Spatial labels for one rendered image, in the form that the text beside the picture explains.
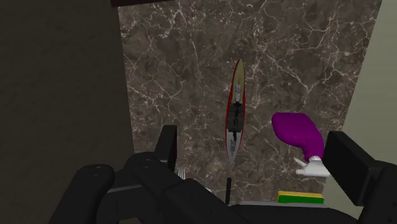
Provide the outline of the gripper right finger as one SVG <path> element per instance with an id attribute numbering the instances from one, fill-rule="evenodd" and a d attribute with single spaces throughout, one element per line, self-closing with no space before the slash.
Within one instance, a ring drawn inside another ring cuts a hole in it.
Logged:
<path id="1" fill-rule="evenodd" d="M 331 131 L 323 164 L 350 201 L 357 224 L 397 224 L 397 165 L 371 157 L 342 131 Z"/>

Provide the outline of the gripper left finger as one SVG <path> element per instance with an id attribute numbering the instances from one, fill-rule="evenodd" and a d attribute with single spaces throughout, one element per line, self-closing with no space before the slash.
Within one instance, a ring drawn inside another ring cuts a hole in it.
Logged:
<path id="1" fill-rule="evenodd" d="M 181 181 L 175 174 L 177 127 L 162 128 L 153 152 L 132 155 L 119 171 L 106 164 L 86 165 L 72 178 L 49 224 L 187 224 L 186 216 L 164 199 Z"/>

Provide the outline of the yellow and green sponge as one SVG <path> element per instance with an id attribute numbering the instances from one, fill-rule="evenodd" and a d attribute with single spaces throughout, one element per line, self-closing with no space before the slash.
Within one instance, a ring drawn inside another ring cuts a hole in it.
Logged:
<path id="1" fill-rule="evenodd" d="M 278 191 L 278 203 L 312 203 L 323 204 L 324 198 L 320 193 Z"/>

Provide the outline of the purple spray bottle white trigger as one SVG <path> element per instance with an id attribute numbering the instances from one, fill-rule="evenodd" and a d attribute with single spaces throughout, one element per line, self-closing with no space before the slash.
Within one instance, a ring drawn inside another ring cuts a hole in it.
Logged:
<path id="1" fill-rule="evenodd" d="M 304 113 L 275 113 L 272 116 L 275 135 L 284 143 L 300 148 L 305 162 L 294 161 L 300 166 L 296 174 L 303 176 L 328 177 L 330 172 L 324 166 L 324 141 L 314 122 Z"/>

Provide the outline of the red hulled model ship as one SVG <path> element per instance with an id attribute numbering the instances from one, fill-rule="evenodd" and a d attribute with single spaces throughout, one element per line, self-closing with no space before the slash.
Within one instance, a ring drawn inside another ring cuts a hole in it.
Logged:
<path id="1" fill-rule="evenodd" d="M 244 131 L 245 89 L 244 63 L 242 59 L 239 59 L 233 71 L 228 107 L 226 109 L 225 145 L 230 166 L 235 163 Z"/>

